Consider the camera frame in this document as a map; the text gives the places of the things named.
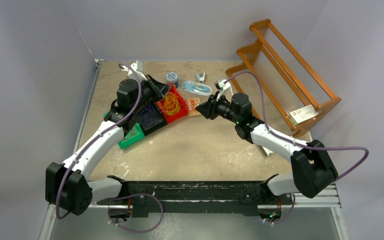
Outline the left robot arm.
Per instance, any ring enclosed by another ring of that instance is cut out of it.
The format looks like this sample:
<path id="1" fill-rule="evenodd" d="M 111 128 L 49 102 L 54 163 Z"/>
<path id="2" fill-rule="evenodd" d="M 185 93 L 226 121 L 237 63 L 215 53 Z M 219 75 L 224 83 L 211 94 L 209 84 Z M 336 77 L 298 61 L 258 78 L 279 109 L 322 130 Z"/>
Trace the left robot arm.
<path id="1" fill-rule="evenodd" d="M 111 199 L 126 203 L 129 191 L 121 180 L 107 177 L 90 181 L 98 163 L 108 151 L 131 131 L 140 111 L 163 100 L 171 86 L 156 81 L 149 74 L 144 79 L 124 79 L 119 83 L 116 99 L 96 132 L 72 156 L 62 163 L 52 162 L 45 170 L 45 200 L 67 213 L 81 215 L 93 202 Z"/>

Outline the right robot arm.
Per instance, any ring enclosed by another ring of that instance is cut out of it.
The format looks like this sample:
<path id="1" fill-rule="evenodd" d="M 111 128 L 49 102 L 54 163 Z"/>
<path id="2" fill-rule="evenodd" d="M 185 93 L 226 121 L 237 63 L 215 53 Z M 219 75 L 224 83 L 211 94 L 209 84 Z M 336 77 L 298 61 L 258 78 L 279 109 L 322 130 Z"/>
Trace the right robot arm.
<path id="1" fill-rule="evenodd" d="M 265 147 L 291 164 L 292 173 L 271 177 L 260 196 L 268 204 L 283 194 L 300 193 L 314 198 L 339 177 L 324 145 L 318 141 L 305 142 L 276 130 L 270 130 L 265 122 L 255 117 L 248 95 L 236 93 L 231 101 L 225 96 L 211 95 L 208 101 L 197 106 L 203 117 L 214 120 L 222 117 L 235 124 L 237 135 L 247 142 Z"/>

